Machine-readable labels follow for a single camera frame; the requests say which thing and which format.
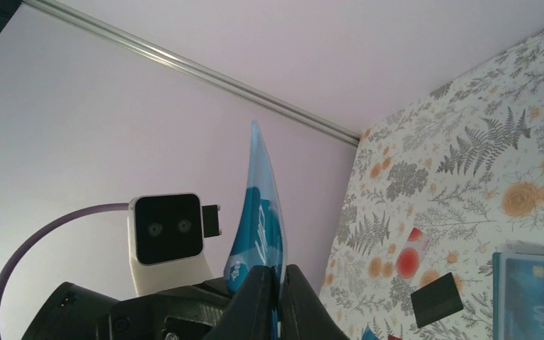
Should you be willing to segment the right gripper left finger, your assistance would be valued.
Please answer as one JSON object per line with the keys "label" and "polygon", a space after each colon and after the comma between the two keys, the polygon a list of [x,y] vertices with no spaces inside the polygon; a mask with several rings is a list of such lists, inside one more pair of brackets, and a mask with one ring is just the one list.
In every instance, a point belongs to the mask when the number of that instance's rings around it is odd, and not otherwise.
{"label": "right gripper left finger", "polygon": [[274,272],[268,266],[254,266],[233,295],[219,323],[205,336],[212,340],[276,339]]}

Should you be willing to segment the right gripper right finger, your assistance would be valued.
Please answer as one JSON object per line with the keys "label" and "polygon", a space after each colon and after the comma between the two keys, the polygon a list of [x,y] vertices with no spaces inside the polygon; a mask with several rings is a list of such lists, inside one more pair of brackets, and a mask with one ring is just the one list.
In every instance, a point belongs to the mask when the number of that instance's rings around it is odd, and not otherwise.
{"label": "right gripper right finger", "polygon": [[286,267],[279,298],[280,337],[285,340],[348,340],[300,268]]}

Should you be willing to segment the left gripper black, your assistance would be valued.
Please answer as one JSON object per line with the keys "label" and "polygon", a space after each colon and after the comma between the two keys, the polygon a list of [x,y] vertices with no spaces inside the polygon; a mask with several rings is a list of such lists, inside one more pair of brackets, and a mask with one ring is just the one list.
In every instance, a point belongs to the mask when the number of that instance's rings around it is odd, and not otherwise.
{"label": "left gripper black", "polygon": [[203,339],[232,294],[223,278],[117,302],[108,313],[109,339]]}

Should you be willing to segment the blue UP card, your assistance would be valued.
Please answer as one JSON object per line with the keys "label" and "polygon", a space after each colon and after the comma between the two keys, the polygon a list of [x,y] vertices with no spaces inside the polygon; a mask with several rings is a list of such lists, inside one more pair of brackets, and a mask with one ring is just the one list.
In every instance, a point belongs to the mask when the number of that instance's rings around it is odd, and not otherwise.
{"label": "blue UP card", "polygon": [[283,217],[270,157],[260,127],[252,121],[242,213],[223,277],[233,297],[252,267],[272,268],[276,294],[273,311],[277,324],[280,321],[278,302],[287,266],[285,250]]}

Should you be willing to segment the blue leather card holder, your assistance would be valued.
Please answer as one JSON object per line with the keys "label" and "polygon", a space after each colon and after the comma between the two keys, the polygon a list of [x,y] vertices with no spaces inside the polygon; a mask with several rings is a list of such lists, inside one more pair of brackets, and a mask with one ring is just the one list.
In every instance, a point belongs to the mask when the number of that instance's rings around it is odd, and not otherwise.
{"label": "blue leather card holder", "polygon": [[544,246],[501,244],[492,264],[492,338],[544,339]]}

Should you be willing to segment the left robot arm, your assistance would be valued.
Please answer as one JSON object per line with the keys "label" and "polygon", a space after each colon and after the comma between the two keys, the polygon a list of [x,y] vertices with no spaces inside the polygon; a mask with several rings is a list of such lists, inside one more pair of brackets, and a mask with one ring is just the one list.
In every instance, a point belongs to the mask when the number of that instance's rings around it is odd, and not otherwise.
{"label": "left robot arm", "polygon": [[64,282],[46,300],[24,339],[202,339],[231,293],[221,278],[117,300]]}

